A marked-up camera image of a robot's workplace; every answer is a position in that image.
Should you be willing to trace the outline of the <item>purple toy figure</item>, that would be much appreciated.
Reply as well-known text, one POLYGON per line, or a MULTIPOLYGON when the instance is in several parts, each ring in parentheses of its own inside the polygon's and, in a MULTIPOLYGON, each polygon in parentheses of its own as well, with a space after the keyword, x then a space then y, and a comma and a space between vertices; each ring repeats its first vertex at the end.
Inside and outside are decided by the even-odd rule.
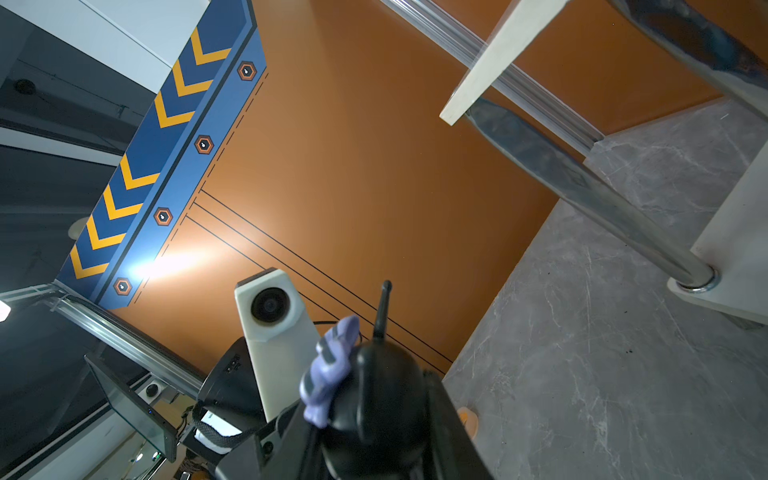
POLYGON ((317 356, 303 375, 299 392, 304 419, 318 429, 328 425, 330 406, 341 382, 351 371, 350 354, 359 340, 357 316, 341 319, 317 342, 317 356))

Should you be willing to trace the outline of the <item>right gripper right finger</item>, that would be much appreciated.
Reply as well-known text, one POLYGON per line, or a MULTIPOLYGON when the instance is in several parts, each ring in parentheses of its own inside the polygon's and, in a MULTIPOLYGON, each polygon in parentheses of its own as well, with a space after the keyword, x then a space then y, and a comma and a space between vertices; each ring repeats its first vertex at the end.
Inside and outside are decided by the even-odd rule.
POLYGON ((461 423, 441 379, 423 374, 427 392, 428 440, 422 470, 424 479, 492 480, 461 423))

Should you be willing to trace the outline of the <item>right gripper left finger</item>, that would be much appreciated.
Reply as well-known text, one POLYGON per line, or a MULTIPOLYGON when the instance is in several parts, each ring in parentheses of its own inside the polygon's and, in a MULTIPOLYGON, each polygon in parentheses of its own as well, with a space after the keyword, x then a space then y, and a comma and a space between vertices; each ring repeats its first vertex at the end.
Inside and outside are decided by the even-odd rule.
POLYGON ((305 405, 297 401, 278 419, 285 426, 280 445, 262 470, 262 479, 323 479, 324 458, 320 430, 304 418, 305 405))

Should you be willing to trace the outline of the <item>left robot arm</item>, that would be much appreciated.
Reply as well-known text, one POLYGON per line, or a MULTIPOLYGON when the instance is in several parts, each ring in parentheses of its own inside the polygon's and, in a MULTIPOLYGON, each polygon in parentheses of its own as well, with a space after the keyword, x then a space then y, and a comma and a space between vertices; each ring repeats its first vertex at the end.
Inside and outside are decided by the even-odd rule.
POLYGON ((246 341, 236 340, 205 379, 184 438, 213 479, 262 479, 281 444, 281 428, 266 419, 246 341))

